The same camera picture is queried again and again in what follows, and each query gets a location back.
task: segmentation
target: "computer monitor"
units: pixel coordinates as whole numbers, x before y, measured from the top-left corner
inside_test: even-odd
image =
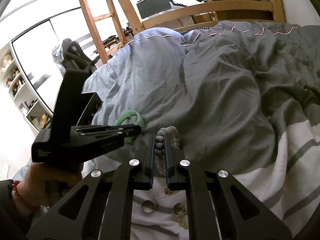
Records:
[[[141,19],[171,9],[169,0],[140,0],[137,7]]]

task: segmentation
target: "ring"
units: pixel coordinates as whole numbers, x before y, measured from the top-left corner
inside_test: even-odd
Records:
[[[187,205],[185,203],[177,203],[172,208],[173,214],[177,217],[181,217],[187,212]]]
[[[141,204],[142,211],[148,214],[154,212],[156,207],[156,203],[154,203],[152,200],[145,200]]]

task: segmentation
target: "red bead bracelet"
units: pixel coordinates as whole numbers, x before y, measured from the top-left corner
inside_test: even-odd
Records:
[[[19,194],[18,189],[17,189],[17,185],[20,183],[21,181],[19,180],[15,180],[12,184],[12,189],[14,190],[14,194],[16,195],[16,197],[20,200],[20,202],[27,207],[28,209],[32,210],[32,211],[39,211],[41,209],[41,206],[31,206],[29,205]]]

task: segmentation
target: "metal knob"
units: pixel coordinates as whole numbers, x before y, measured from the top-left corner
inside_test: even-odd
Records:
[[[222,170],[218,172],[218,175],[222,178],[226,178],[228,177],[229,173],[227,171]]]
[[[137,165],[139,165],[139,160],[137,160],[137,159],[132,159],[132,160],[130,160],[129,161],[129,164],[131,165],[131,166],[137,166]]]
[[[91,172],[91,176],[94,178],[100,177],[100,175],[101,175],[101,171],[99,170],[94,170]]]
[[[181,166],[189,166],[190,165],[190,161],[188,161],[188,160],[182,160],[181,162],[180,162],[180,165]]]

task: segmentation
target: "green bracelet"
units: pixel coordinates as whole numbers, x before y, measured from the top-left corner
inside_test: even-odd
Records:
[[[137,111],[129,111],[129,112],[122,114],[118,118],[118,120],[115,122],[115,126],[121,125],[124,122],[124,120],[130,120],[132,116],[136,116],[138,118],[136,121],[137,125],[139,125],[142,129],[145,128],[143,118],[142,118],[141,114],[139,114]],[[124,142],[133,144],[134,137],[127,137],[124,139]]]

